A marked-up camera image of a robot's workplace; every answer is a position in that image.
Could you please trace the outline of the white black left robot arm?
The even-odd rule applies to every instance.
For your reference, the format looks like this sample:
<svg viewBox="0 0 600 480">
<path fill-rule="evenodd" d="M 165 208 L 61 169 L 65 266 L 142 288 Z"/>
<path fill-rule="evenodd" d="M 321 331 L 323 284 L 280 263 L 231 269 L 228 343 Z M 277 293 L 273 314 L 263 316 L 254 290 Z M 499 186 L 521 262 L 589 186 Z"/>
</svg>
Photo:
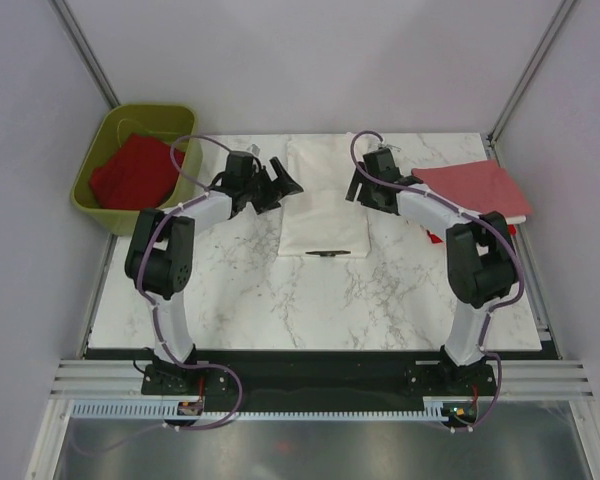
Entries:
<svg viewBox="0 0 600 480">
<path fill-rule="evenodd" d="M 195 236 L 236 217 L 247 205 L 263 214 L 304 191 L 276 157 L 271 176 L 260 160 L 246 151 L 232 151 L 225 170 L 202 195 L 168 210 L 142 210 L 127 251 L 124 271 L 147 301 L 154 331 L 154 357 L 169 364 L 165 382 L 188 393 L 199 382 L 196 347 L 189 333 L 184 290 L 193 273 Z"/>
</svg>

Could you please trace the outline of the white printed t-shirt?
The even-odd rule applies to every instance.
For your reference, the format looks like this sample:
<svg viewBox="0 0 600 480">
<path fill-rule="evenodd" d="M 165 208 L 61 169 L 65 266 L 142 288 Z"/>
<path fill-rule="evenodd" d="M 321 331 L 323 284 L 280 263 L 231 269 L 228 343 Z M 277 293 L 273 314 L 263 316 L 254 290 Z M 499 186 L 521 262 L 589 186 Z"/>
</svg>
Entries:
<svg viewBox="0 0 600 480">
<path fill-rule="evenodd" d="M 366 209 L 346 199 L 357 172 L 353 135 L 292 135 L 287 171 L 302 188 L 283 201 L 278 255 L 365 258 L 370 252 Z"/>
</svg>

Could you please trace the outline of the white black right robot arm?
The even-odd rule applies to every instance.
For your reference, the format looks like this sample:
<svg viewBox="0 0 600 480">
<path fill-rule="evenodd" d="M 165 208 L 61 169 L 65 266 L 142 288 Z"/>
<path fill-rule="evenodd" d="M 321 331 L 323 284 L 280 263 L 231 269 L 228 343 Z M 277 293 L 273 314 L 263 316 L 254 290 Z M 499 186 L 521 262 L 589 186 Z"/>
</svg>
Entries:
<svg viewBox="0 0 600 480">
<path fill-rule="evenodd" d="M 465 209 L 415 176 L 403 176 L 387 148 L 353 163 L 348 201 L 418 223 L 444 241 L 448 283 L 457 303 L 442 347 L 449 362 L 438 368 L 437 377 L 445 391 L 461 393 L 474 381 L 471 365 L 486 354 L 493 312 L 517 302 L 524 292 L 506 218 L 498 211 Z"/>
</svg>

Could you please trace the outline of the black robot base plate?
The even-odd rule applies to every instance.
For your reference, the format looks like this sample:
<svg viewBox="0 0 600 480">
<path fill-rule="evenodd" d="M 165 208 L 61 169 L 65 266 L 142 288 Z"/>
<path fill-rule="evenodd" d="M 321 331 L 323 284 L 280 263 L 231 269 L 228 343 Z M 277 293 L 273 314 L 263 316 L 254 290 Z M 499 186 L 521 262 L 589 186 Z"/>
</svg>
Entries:
<svg viewBox="0 0 600 480">
<path fill-rule="evenodd" d="M 486 399 L 496 375 L 486 361 L 458 368 L 439 352 L 201 350 L 184 370 L 154 358 L 141 391 L 202 395 L 214 410 L 416 410 L 427 397 Z"/>
</svg>

